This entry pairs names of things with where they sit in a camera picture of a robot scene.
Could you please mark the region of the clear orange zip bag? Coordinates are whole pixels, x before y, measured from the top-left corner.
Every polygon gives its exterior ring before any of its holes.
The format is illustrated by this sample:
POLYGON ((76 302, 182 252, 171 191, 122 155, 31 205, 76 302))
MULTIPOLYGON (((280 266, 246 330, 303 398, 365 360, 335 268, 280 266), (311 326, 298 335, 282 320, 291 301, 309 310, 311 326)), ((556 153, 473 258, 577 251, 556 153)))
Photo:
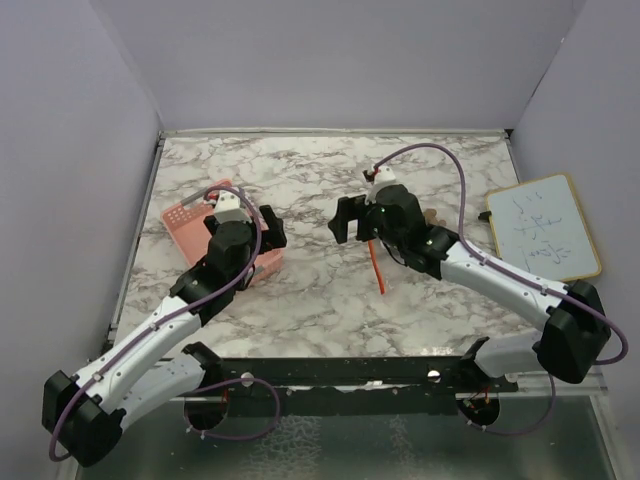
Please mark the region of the clear orange zip bag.
MULTIPOLYGON (((426 222, 428 224, 440 225, 440 226, 445 226, 446 225, 446 221, 445 220, 441 220, 441 219, 438 218, 438 213, 437 213, 436 209, 428 208, 428 209, 423 211, 423 215, 424 215, 425 220, 426 220, 426 222)), ((375 274, 375 277, 376 277, 376 281, 377 281, 377 284, 378 284, 379 292, 380 292, 381 295, 384 295, 386 293, 386 285, 385 285, 384 277, 383 277, 383 275, 381 273, 381 270, 380 270, 380 267, 378 265, 374 242, 372 240, 369 240, 367 242, 367 247, 368 247, 368 252, 369 252, 371 264, 372 264, 372 267, 373 267, 373 271, 374 271, 374 274, 375 274)))

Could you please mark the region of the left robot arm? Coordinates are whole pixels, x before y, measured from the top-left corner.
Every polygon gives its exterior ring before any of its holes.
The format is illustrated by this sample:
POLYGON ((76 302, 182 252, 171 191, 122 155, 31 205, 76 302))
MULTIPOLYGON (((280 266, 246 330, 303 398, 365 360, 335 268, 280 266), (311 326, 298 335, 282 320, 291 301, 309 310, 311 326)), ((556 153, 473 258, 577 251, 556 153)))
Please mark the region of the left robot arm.
POLYGON ((246 289, 258 255, 286 246, 284 224, 268 205, 216 206, 205 223, 212 233, 206 255, 136 330, 76 373, 58 370, 45 381, 42 425, 51 435, 51 460, 94 466, 130 426, 170 399, 241 383, 200 342, 186 345, 164 365, 158 362, 246 289))

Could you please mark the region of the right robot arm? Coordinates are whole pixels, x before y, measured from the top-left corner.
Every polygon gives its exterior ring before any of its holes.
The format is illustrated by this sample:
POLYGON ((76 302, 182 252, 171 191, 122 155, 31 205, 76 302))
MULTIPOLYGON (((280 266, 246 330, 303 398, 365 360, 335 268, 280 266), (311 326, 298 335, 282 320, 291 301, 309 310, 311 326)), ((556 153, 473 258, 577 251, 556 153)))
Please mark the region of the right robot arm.
POLYGON ((481 252, 452 230, 428 223, 417 197, 401 184, 382 188, 374 201, 363 195, 339 198, 328 227, 340 244, 348 238, 349 222, 356 224, 357 240, 377 239, 406 267, 467 287, 533 326, 527 334, 475 341, 459 367, 469 390, 531 371, 579 384, 611 337, 593 285, 546 281, 481 252))

